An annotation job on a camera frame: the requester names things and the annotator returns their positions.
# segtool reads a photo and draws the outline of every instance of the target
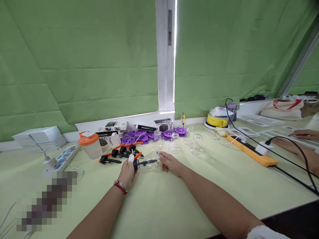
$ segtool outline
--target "glass vial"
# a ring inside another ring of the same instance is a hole
[[[196,133],[193,137],[193,145],[190,147],[190,151],[193,153],[193,154],[201,154],[203,153],[203,149],[201,147],[201,143],[203,141],[203,135],[200,134],[200,133]]]
[[[180,152],[180,146],[179,146],[179,135],[178,133],[173,133],[170,143],[168,144],[168,150],[171,153],[179,153]]]
[[[154,139],[153,139],[153,148],[155,150],[161,150],[163,148],[163,144],[161,143],[161,131],[154,131]]]
[[[194,127],[187,126],[186,130],[187,130],[187,135],[184,138],[184,144],[190,147],[193,144]]]
[[[137,160],[134,160],[133,162],[133,164],[135,164],[134,169],[135,170],[139,169],[143,171],[148,169],[151,171],[161,172],[162,163],[159,159],[160,159],[159,151],[153,151],[149,155],[145,156],[144,158],[139,158]]]

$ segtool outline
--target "table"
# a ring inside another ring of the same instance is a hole
[[[254,131],[263,130],[239,121],[236,121],[235,125],[249,127]],[[287,121],[285,125],[319,130],[317,116],[315,119],[306,118],[299,122]],[[201,124],[194,125],[194,128],[197,132],[202,131]],[[282,125],[271,128],[288,132],[282,128]],[[312,192],[283,173],[274,168],[263,167],[232,144],[221,145],[204,136],[203,148],[204,154],[196,157],[190,153],[187,146],[182,145],[182,152],[174,156],[186,166],[224,188],[260,219],[318,199]],[[139,145],[138,149],[147,155],[152,151],[152,143]],[[163,150],[168,151],[168,142],[164,143]],[[296,155],[276,145],[274,150],[304,166]],[[53,151],[48,154],[58,156],[60,152]],[[273,153],[270,153],[270,156],[279,161],[282,169],[310,185],[305,171]],[[45,189],[44,186],[49,181],[41,179],[43,160],[42,153],[30,155],[24,150],[0,153],[2,192],[0,218],[6,214],[16,198],[21,197],[21,192],[24,192],[24,197],[28,198],[30,195],[35,197],[36,191]],[[53,224],[47,226],[46,231],[33,233],[31,239],[66,238],[105,195],[121,170],[120,164],[102,165],[98,160],[88,159],[83,150],[76,154],[71,165],[84,169],[84,175],[78,179],[72,197],[71,194],[68,196],[67,205],[64,205],[62,212],[58,213],[58,219],[53,220]],[[319,185],[319,180],[316,178],[314,180]],[[14,206],[1,229],[1,235],[14,223],[15,212],[21,210],[19,204],[20,201]],[[140,170],[123,201],[111,237],[207,238],[217,234],[218,230],[208,220],[181,178],[177,178],[171,172]],[[22,237],[23,232],[16,232],[13,227],[4,239]]]

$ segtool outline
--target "person's hand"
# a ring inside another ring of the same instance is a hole
[[[174,158],[171,154],[160,151],[160,161],[162,162],[162,170],[167,172],[170,169],[176,176],[180,177],[184,164]]]
[[[127,189],[129,189],[132,185],[132,181],[133,181],[136,173],[137,173],[137,171],[134,172],[133,163],[126,160],[122,165],[122,169],[121,169],[118,181],[123,183],[124,186]]]
[[[295,130],[289,136],[295,136],[296,138],[303,138],[303,139],[319,140],[319,131],[315,131],[311,129],[300,129],[300,130]]]
[[[299,154],[302,156],[300,150],[291,141],[288,141],[288,140],[282,139],[282,138],[274,138],[271,142],[274,144],[277,144],[281,148],[284,148],[292,153]],[[314,150],[314,149],[308,148],[306,146],[303,146],[302,144],[300,144],[298,142],[295,142],[295,143],[301,148],[302,151]]]

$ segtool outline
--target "white sleeve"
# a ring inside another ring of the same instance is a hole
[[[257,226],[248,233],[247,239],[289,239],[266,226]]]

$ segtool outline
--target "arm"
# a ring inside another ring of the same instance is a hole
[[[284,148],[292,153],[297,154],[302,159],[302,161],[305,161],[300,150],[292,142],[285,139],[281,139],[281,138],[275,138],[271,142],[274,144],[277,144],[281,148]],[[313,174],[319,176],[319,155],[315,153],[315,151],[311,148],[303,146],[302,144],[299,144],[299,143],[296,143],[296,144],[298,144],[298,146],[306,155],[309,169],[313,172]]]
[[[215,183],[184,166],[172,155],[161,152],[162,169],[181,177],[209,220],[226,238],[247,238],[263,223],[229,193]]]
[[[134,167],[132,162],[126,160],[121,169],[118,181],[123,183],[127,189],[132,185],[134,179]],[[101,201],[92,211],[78,224],[67,239],[78,238],[109,238],[115,218],[119,212],[124,199],[121,189],[112,186]]]

